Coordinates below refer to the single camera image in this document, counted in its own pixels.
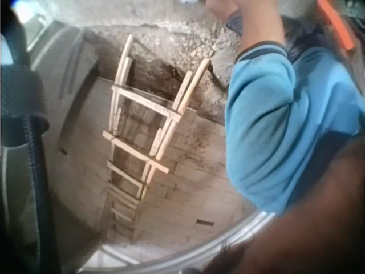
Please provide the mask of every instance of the person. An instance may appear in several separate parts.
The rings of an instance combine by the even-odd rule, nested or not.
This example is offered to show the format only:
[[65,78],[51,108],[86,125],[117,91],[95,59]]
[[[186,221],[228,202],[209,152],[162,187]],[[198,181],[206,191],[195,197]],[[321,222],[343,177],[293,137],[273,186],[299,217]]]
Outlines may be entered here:
[[289,60],[277,0],[207,0],[242,18],[225,110],[226,169],[242,196],[278,217],[187,273],[365,273],[365,104],[338,57]]

